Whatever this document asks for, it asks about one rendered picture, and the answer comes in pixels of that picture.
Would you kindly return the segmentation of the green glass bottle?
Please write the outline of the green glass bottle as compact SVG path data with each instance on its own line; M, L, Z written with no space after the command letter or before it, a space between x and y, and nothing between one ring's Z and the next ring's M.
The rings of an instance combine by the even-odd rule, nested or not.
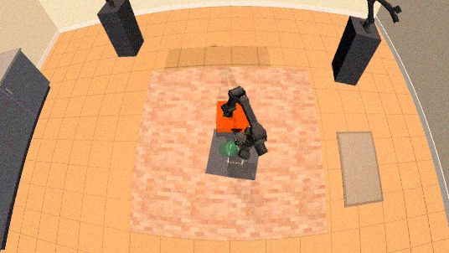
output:
M232 141L222 142L219 145L219 155L223 158L234 157L239 150L240 146L236 146Z

